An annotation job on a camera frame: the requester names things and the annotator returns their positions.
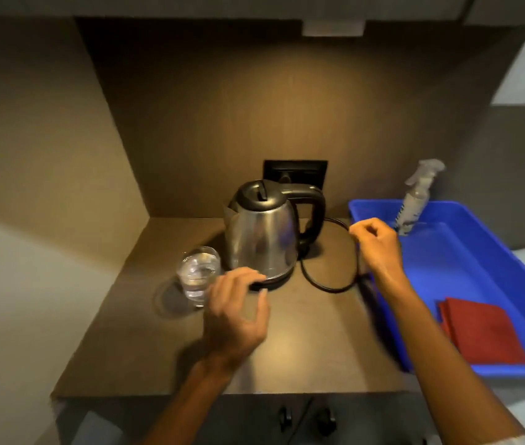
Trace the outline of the black wall socket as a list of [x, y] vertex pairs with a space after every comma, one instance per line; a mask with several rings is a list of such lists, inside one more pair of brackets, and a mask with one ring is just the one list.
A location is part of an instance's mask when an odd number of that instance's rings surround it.
[[262, 178], [281, 184], [305, 184], [324, 188], [328, 161], [324, 159], [266, 159]]

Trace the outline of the grey overhead cabinet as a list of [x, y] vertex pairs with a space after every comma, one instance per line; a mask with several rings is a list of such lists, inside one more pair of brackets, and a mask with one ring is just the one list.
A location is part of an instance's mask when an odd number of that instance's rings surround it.
[[525, 26], [525, 0], [0, 0], [0, 15], [461, 21]]

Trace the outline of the clear spray bottle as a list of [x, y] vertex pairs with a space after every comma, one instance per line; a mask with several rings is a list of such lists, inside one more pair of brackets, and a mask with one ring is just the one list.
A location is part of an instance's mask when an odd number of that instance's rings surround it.
[[419, 161], [414, 174], [405, 182], [408, 191], [395, 220], [395, 231], [399, 236], [407, 236], [414, 228], [430, 200], [434, 180], [445, 169], [445, 164], [438, 159]]

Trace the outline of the person's left forearm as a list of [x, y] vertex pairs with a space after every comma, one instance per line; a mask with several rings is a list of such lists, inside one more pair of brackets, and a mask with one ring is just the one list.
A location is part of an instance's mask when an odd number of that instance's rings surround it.
[[194, 364], [140, 445], [191, 445], [242, 363], [243, 360], [213, 354]]

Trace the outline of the stainless steel electric kettle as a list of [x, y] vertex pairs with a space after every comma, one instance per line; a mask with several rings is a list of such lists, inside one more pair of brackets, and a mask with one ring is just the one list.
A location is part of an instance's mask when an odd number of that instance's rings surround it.
[[317, 187], [253, 180], [224, 208], [227, 262], [273, 278], [296, 266], [318, 239], [326, 199]]

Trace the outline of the black kettle base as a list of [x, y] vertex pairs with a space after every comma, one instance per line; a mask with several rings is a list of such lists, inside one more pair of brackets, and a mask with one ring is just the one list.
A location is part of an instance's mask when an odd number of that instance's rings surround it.
[[294, 273], [294, 269], [295, 267], [292, 267], [281, 275], [275, 276], [273, 278], [266, 278], [264, 281], [252, 283], [249, 286], [249, 290], [251, 292], [259, 292], [262, 289], [267, 289], [268, 291], [276, 290], [288, 282]]

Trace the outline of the person's right forearm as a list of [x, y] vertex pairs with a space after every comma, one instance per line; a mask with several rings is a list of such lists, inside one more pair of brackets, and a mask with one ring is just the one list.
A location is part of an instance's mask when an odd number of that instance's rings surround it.
[[401, 267], [373, 275], [397, 322], [444, 445], [525, 438], [525, 427], [473, 371], [411, 286]]

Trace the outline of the person's left hand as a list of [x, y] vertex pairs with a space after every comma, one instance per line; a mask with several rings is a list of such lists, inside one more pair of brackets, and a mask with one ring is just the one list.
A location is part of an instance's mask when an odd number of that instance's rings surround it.
[[249, 286], [265, 278], [248, 267], [231, 270], [216, 278], [207, 291], [203, 327], [204, 358], [222, 354], [243, 360], [244, 363], [265, 341], [268, 332], [257, 333], [255, 319], [248, 320], [242, 313]]

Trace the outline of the blue plastic tray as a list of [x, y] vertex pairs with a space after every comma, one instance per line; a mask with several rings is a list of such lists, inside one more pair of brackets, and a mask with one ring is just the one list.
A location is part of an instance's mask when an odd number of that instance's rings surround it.
[[[404, 268], [431, 314], [446, 297], [493, 304], [511, 319], [525, 348], [525, 265], [455, 201], [430, 201], [401, 238]], [[525, 379], [525, 366], [473, 366], [482, 377]]]

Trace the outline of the person's right hand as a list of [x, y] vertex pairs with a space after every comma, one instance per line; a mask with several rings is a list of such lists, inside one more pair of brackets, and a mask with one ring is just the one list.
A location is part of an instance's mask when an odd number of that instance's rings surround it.
[[395, 230], [379, 218], [365, 219], [350, 227], [372, 228], [372, 245], [360, 247], [360, 251], [377, 285], [384, 289], [402, 284], [406, 276], [400, 242]]

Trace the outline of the clear glass of water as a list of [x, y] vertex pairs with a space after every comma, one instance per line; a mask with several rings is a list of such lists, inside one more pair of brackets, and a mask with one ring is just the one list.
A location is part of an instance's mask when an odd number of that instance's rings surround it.
[[196, 308], [205, 306], [207, 291], [221, 273], [221, 257], [214, 248], [208, 246], [185, 252], [177, 267], [177, 278], [183, 294]]

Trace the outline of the red folded cloth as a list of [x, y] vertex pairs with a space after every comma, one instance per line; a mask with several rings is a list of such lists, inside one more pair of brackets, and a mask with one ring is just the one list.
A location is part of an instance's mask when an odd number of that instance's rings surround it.
[[453, 298], [437, 308], [444, 334], [469, 364], [525, 366], [525, 349], [502, 308]]

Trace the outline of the under-cabinet light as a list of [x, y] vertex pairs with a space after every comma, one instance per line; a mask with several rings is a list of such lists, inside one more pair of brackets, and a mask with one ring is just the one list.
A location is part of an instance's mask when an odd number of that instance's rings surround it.
[[302, 36], [313, 38], [351, 38], [363, 36], [364, 20], [304, 20]]

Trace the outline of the grey base cabinet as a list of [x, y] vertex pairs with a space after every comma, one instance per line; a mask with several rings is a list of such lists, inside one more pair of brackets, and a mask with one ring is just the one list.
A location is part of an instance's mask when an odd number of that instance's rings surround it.
[[[68, 399], [57, 418], [63, 445], [130, 445], [165, 409], [169, 396]], [[286, 405], [293, 426], [281, 434]], [[337, 431], [321, 437], [317, 412], [330, 407]], [[194, 445], [428, 445], [439, 443], [422, 397], [416, 393], [222, 395]]]

